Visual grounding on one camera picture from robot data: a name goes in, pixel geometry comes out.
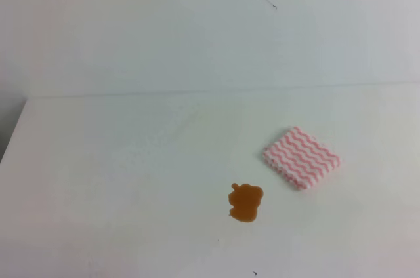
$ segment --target white wall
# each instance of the white wall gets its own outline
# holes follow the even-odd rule
[[[1,0],[34,96],[420,80],[420,0]]]

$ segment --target folded cloth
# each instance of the folded cloth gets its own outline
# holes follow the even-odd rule
[[[297,189],[308,189],[340,165],[340,158],[293,127],[264,150],[265,161]]]

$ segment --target white table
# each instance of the white table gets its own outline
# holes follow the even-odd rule
[[[300,125],[343,158],[298,192],[261,161]],[[1,277],[414,277],[420,86],[29,100],[0,164]],[[229,217],[232,183],[265,195]]]

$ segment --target liquid puddle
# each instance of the liquid puddle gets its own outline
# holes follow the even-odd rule
[[[234,191],[229,194],[230,216],[242,222],[252,222],[257,217],[257,209],[263,198],[264,191],[259,186],[237,183],[232,184]]]

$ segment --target brown liquid spill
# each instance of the brown liquid spill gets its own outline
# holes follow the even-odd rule
[[[234,191],[229,194],[229,203],[234,207],[230,215],[242,222],[252,222],[257,217],[257,209],[261,203],[264,192],[259,186],[237,183],[232,184]]]

